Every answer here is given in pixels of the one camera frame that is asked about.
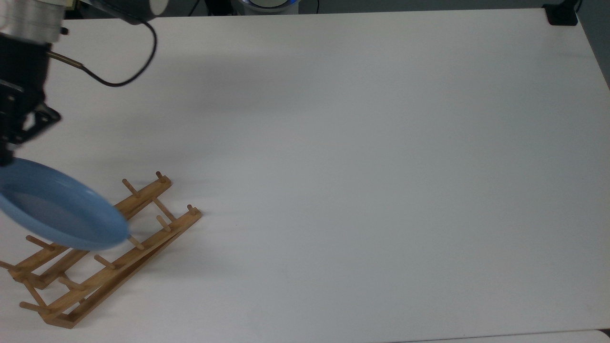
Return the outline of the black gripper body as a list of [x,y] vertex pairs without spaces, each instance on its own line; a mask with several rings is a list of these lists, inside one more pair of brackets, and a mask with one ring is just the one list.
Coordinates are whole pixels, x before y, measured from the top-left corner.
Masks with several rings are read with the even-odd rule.
[[12,119],[19,114],[32,111],[44,103],[44,83],[48,75],[49,43],[2,37],[0,40],[1,104],[13,96],[9,111],[1,116],[1,135],[10,141]]

